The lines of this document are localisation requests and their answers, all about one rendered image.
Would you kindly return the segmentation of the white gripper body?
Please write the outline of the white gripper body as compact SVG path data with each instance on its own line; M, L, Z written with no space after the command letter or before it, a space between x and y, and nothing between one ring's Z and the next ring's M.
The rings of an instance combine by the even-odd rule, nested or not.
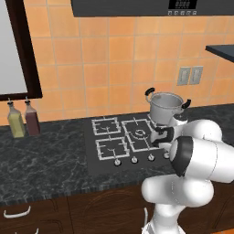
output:
M166 151L171 147L171 142L163 134L151 134L151 144Z

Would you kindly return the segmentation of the black gas hob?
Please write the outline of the black gas hob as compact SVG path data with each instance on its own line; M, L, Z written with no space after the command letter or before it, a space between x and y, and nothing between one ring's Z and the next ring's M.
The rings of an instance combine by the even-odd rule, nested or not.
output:
M91 176L169 165L164 150L152 146L150 136L155 128L148 112L99 116L84 121L88 171ZM155 157L153 162L148 155ZM137 164L131 162L135 156ZM122 164L114 165L114 160Z

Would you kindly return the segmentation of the dark wood cupboard door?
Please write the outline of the dark wood cupboard door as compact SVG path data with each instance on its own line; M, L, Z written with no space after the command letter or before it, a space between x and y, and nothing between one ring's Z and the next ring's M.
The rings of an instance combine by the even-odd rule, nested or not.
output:
M187 207L178 223L186 234L212 234L234 229L234 182L213 183L214 196L203 207Z
M68 197L74 234L141 234L144 208L151 218L154 205L146 202L141 186L127 186Z

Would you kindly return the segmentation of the dark red vinegar bottle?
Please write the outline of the dark red vinegar bottle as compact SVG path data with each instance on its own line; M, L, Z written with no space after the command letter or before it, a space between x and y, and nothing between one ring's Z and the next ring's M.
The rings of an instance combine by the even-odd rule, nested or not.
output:
M40 134L40 126L37 117L37 111L31 106L31 101L29 99L25 100L26 112L25 119L27 123L27 131L31 136Z

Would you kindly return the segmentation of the dark wood drawer front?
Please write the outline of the dark wood drawer front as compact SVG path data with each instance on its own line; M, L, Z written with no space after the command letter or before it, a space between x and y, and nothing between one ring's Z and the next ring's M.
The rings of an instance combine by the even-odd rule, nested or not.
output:
M8 214L31 211L22 218L4 218ZM65 197L51 198L13 206L0 207L0 234L29 234L39 228L39 234L74 234L69 206Z

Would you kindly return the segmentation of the dark range hood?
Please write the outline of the dark range hood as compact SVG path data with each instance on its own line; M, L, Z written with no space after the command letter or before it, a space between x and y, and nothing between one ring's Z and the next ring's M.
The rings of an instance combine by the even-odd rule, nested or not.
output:
M70 0L73 15L234 16L234 0Z

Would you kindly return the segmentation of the yellow oil bottle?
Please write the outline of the yellow oil bottle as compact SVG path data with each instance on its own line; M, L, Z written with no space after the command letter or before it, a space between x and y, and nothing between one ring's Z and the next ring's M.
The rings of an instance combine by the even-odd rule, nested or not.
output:
M20 138L25 136L25 126L23 123L22 115L19 110L14 106L11 100L8 100L7 105L9 107L9 113L7 120L14 138Z

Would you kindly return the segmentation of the dark framed window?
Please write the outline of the dark framed window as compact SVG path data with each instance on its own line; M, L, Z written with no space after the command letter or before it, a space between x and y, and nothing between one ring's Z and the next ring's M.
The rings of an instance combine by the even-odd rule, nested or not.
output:
M0 101L42 97L23 0L0 0Z

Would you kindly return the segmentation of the grey wall socket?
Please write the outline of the grey wall socket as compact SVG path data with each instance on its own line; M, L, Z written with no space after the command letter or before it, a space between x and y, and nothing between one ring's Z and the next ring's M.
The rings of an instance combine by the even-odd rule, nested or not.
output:
M182 85L187 85L189 75L190 75L190 67L181 67L179 70L179 75L177 79L177 85L182 86Z
M202 66L195 66L192 68L192 73L190 76L190 85L197 85L200 82L201 75L203 72L203 67Z

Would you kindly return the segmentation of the dark wall shelf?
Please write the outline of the dark wall shelf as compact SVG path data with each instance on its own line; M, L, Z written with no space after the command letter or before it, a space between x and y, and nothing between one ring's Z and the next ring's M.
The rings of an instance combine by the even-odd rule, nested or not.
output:
M206 51L234 63L234 44L208 45Z

